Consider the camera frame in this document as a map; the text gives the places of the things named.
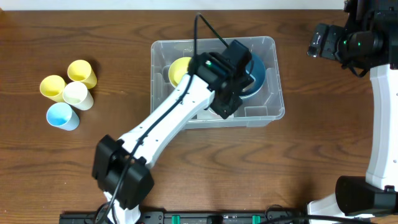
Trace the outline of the blue bowl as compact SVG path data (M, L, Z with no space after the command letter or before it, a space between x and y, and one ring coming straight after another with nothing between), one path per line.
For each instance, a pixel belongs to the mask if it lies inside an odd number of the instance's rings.
M243 90L241 92L241 94L239 95L239 97L242 100L248 99L248 98L251 98L251 97L255 96L260 90L261 90L261 88L253 88L253 89L250 89L248 91Z
M252 60L246 65L245 69L254 81L240 94L240 97L243 98L250 97L258 92L263 86L266 77L266 68L262 60L254 53L251 55Z

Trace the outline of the yellow bowl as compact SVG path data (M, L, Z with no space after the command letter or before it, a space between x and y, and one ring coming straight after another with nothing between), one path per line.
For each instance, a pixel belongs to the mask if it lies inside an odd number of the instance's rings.
M177 87L182 77L188 72L191 57L181 57L174 61L169 68L170 83Z

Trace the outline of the yellow cup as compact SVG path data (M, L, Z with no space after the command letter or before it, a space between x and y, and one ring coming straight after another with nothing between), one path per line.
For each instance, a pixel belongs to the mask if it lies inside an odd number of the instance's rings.
M66 85L65 80L61 76L50 75L41 81L39 90L42 95L53 101L64 102L63 91Z
M90 63L86 60L76 60L67 69L69 79L74 82L82 82L87 89L92 89L97 84L97 77Z

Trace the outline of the cream cup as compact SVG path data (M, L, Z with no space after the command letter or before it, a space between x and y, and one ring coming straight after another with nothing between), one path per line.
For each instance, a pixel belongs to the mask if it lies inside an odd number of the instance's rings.
M63 99L69 105L82 111L89 110L94 104L91 93L81 82L69 83L63 90Z

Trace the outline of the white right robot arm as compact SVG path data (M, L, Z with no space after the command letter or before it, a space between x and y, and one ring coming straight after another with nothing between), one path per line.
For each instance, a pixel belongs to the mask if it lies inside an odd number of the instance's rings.
M335 191L307 204L312 223L397 215L397 1L349 0L346 24L316 26L307 54L338 62L358 78L369 75L373 135L364 176L343 175Z

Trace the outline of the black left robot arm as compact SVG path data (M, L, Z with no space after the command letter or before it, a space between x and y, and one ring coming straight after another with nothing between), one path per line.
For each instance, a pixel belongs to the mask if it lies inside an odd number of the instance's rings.
M194 54L188 72L174 91L141 124L114 140L103 137L96 147L92 176L111 196L94 223L106 223L116 213L131 211L154 186L150 169L180 130L200 111L211 108L223 119L243 103L240 94L254 80L246 71L252 61L249 49L233 40L222 53Z

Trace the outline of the clear plastic storage bin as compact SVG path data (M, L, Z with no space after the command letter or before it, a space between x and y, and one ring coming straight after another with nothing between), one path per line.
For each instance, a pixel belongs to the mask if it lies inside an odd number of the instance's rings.
M255 96L244 99L243 104L228 119L222 119L212 109L203 110L185 125L186 129L263 127L285 114L274 39L257 36L237 37L236 40L264 63L266 77L261 90ZM158 40L152 44L150 54L150 110L154 111L175 89L169 80L171 64L178 58L193 55L193 41Z

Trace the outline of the light blue cup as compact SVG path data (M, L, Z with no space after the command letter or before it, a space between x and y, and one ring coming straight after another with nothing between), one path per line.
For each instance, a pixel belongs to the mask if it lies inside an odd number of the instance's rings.
M53 127L73 131L80 124L80 119L67 103L55 103L48 110L46 114L48 124Z

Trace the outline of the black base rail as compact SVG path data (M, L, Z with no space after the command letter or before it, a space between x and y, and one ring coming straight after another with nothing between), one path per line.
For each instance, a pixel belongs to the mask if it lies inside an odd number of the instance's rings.
M295 210L272 208L264 213L169 213L146 212L136 224L260 224L260 223L369 223L368 218L303 215Z

